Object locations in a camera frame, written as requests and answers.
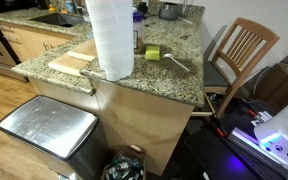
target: knife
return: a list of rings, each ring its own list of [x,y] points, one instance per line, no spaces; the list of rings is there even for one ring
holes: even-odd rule
[[[81,53],[77,53],[77,52],[73,52],[73,51],[68,51],[67,54],[69,56],[72,56],[74,58],[81,59],[84,61],[92,61],[93,59],[96,58],[96,56],[90,56],[90,55],[81,54]]]

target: stainless steel trash can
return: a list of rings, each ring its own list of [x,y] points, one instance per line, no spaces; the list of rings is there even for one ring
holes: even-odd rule
[[[65,177],[75,173],[80,179],[100,179],[108,162],[99,118],[44,96],[7,115],[0,130],[33,147],[33,154]]]

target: wooden chair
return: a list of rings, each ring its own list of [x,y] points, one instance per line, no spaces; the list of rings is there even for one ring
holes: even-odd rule
[[[221,117],[245,78],[278,40],[279,36],[270,29],[256,22],[237,18],[220,43],[212,61],[204,61],[205,104],[209,105],[211,112],[192,112],[191,116]],[[219,67],[219,59],[234,72],[234,81],[231,82]],[[224,94],[218,110],[214,110],[207,93]]]

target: granite countertop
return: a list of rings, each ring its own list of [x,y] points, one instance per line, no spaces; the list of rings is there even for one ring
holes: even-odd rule
[[[30,20],[47,14],[48,11],[36,8],[0,14],[0,21],[3,22],[75,36],[64,45],[25,61],[12,70],[27,77],[92,94],[93,87],[88,78],[105,80],[105,73],[99,68],[97,59],[81,69],[80,73],[86,76],[85,78],[64,74],[48,67],[50,61],[86,41],[86,36],[91,32],[90,25],[83,23],[72,28],[64,28]],[[186,72],[169,59],[161,58],[157,62],[145,61],[143,55],[135,55],[135,66],[131,76],[113,83],[194,106],[203,106],[203,58],[199,20],[200,18],[195,19],[193,24],[182,20],[163,24],[156,16],[145,20],[144,42],[160,45],[161,54],[172,53],[179,62],[190,69],[190,72]]]
[[[13,67],[12,70],[26,77],[43,80],[82,93],[92,94],[94,88],[90,85],[87,78],[64,74],[48,67],[50,61],[86,40],[86,36],[91,32],[90,24],[82,23],[71,28],[65,28],[30,20],[48,14],[50,14],[48,10],[39,10],[37,8],[0,13],[0,21],[3,22],[75,36],[71,41],[27,60]]]
[[[165,53],[171,53],[190,72],[168,58],[147,61],[144,55],[135,55],[132,74],[113,83],[194,106],[203,106],[203,53],[199,22],[193,22],[190,24],[180,19],[162,21],[156,16],[145,20],[145,44],[159,45],[161,57]],[[105,80],[105,73],[99,67],[98,59],[90,62],[80,73]]]

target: wooden floor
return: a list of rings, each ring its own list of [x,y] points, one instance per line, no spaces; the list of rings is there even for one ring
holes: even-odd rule
[[[30,83],[0,75],[0,120],[25,101],[36,96]],[[58,179],[26,145],[12,141],[0,131],[0,179]]]

